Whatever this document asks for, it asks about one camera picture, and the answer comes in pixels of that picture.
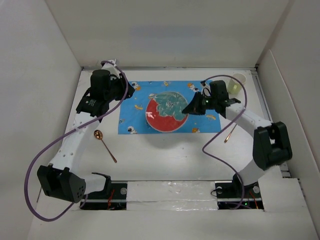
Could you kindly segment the blue space print cloth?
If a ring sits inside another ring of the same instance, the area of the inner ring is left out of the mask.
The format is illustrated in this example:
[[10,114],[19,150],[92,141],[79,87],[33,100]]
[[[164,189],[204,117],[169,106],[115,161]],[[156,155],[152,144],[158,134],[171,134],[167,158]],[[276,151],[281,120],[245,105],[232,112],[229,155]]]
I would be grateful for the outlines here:
[[[201,90],[199,81],[132,81],[135,92],[120,105],[118,134],[160,134],[146,120],[146,108],[150,99],[162,92],[178,92],[191,102],[196,92]],[[205,115],[190,115],[186,123],[172,133],[218,133],[221,130],[220,116],[214,110]]]

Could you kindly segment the red and teal plate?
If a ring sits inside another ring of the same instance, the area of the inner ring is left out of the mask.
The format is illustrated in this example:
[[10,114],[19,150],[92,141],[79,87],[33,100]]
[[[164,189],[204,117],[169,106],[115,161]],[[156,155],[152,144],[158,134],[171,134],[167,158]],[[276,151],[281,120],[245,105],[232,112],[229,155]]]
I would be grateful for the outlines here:
[[150,99],[146,107],[146,121],[158,132],[172,133],[187,122],[188,114],[182,113],[187,105],[188,101],[179,92],[157,93]]

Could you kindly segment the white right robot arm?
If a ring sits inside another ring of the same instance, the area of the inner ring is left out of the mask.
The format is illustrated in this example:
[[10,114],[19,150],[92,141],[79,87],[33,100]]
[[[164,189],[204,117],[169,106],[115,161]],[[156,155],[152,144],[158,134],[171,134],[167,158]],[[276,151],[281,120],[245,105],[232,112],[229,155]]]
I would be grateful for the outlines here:
[[229,98],[222,80],[213,81],[209,86],[210,95],[195,93],[193,109],[200,115],[204,115],[206,110],[214,110],[225,119],[234,121],[253,138],[252,160],[233,175],[231,184],[232,193],[243,197],[249,192],[249,186],[255,184],[269,168],[292,159],[287,126],[281,121],[263,119],[238,99]]

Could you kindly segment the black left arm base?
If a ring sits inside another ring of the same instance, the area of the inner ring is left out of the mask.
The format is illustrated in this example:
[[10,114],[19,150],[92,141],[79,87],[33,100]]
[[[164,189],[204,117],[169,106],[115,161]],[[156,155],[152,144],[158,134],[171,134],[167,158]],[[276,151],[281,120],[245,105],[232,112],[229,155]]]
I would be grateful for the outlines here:
[[105,179],[103,189],[86,194],[80,201],[81,210],[124,211],[127,209],[127,181],[112,181],[106,174],[93,172],[99,180]]

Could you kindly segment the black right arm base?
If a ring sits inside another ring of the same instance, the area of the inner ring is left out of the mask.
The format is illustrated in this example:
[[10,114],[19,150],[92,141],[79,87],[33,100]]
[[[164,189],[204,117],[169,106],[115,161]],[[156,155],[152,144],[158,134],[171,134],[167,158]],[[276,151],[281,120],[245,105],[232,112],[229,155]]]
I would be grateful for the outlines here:
[[219,210],[235,209],[238,205],[240,210],[263,210],[263,200],[259,183],[246,185],[244,191],[240,181],[234,177],[232,180],[220,180],[214,182],[210,194],[216,198]]

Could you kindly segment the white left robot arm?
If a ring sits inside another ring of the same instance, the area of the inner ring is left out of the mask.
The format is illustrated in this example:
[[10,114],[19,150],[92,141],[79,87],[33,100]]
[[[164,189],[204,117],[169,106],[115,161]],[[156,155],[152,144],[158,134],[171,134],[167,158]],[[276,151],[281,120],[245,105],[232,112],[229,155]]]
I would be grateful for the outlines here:
[[57,154],[37,171],[47,196],[76,204],[91,193],[107,198],[111,181],[194,181],[200,175],[202,135],[118,134],[122,110],[118,102],[102,120],[75,115]]

